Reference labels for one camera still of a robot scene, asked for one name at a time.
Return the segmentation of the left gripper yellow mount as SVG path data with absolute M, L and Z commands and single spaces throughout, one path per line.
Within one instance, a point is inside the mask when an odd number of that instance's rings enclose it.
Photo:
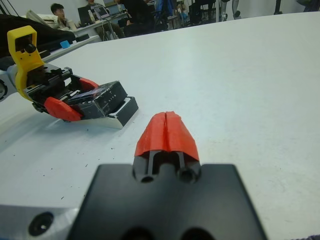
M 37 32 L 23 26 L 7 32 L 8 50 L 17 73 L 14 86 L 17 92 L 40 113 L 69 122 L 80 121 L 82 115 L 67 101 L 79 91 L 99 87 L 86 78 L 75 79 L 71 68 L 59 68 L 45 63 L 37 49 Z

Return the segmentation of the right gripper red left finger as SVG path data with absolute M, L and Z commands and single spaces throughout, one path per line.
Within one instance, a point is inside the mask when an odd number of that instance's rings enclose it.
M 165 120 L 164 112 L 155 114 L 137 142 L 132 167 L 133 175 L 140 183 L 152 182 L 159 174 L 160 157 L 167 149 Z

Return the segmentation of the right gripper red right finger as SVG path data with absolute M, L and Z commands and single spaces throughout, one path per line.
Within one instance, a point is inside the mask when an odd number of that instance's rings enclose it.
M 176 175 L 187 184 L 194 184 L 200 177 L 201 164 L 196 142 L 182 121 L 173 111 L 165 113 L 167 149 L 177 159 Z

